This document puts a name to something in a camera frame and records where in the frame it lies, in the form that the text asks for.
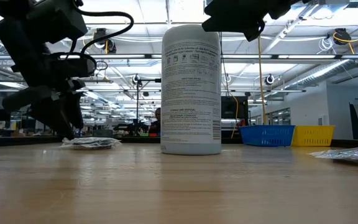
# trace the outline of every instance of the wall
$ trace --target wall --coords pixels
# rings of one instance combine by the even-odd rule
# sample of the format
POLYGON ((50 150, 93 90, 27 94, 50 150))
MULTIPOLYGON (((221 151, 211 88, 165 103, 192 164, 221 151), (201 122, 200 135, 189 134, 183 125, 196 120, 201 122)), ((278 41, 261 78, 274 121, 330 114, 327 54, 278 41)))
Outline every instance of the wall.
POLYGON ((358 102, 358 85, 328 85, 329 121, 335 125, 334 139, 353 139, 350 103, 358 102))
MULTIPOLYGON (((291 124, 318 125, 318 119, 323 118, 323 124, 329 124, 326 84, 306 88, 306 93, 290 93, 284 101, 270 101, 266 113, 290 108, 291 124)), ((252 116, 262 114, 262 107, 251 109, 252 116)))
MULTIPOLYGON (((284 101, 268 102, 266 113, 290 108, 293 125, 318 125, 322 118, 324 125, 335 125, 334 139, 353 139, 349 104, 358 102, 358 83, 327 83, 308 87, 306 93, 290 93, 284 101)), ((251 115, 262 115, 262 107, 252 108, 251 115)))

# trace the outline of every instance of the plastic bag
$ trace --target plastic bag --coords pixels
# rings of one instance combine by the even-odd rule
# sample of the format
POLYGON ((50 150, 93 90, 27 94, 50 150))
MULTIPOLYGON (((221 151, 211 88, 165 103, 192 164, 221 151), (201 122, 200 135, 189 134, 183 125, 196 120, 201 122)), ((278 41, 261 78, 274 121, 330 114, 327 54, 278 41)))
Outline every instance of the plastic bag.
POLYGON ((358 148, 313 152, 310 155, 324 159, 345 159, 348 161, 358 161, 358 148))
POLYGON ((120 141, 113 138, 76 138, 73 140, 64 139, 61 147, 74 150, 97 150, 115 149, 121 145, 120 141))

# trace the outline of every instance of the desk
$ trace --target desk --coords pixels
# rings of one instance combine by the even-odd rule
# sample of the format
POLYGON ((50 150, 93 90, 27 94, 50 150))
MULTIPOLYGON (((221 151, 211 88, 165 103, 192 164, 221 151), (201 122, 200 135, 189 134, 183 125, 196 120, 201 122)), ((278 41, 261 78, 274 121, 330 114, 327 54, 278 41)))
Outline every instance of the desk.
POLYGON ((0 147, 0 223, 358 223, 358 167, 307 155, 326 148, 57 146, 0 147))

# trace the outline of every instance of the yellow basket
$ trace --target yellow basket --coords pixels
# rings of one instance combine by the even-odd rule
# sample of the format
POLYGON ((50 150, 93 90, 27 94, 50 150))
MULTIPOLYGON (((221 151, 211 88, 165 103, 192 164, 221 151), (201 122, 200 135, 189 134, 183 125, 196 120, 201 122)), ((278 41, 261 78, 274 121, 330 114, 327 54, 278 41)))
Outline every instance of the yellow basket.
POLYGON ((292 146, 330 146, 334 126, 295 126, 292 146))

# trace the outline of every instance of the blue plastic bin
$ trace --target blue plastic bin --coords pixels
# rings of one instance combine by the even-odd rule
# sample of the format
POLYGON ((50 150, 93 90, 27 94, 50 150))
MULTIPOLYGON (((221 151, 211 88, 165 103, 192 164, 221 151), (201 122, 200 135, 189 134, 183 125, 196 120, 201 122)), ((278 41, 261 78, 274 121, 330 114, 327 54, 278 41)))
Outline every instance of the blue plastic bin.
POLYGON ((242 142, 252 146, 291 146, 295 125, 240 127, 242 142))

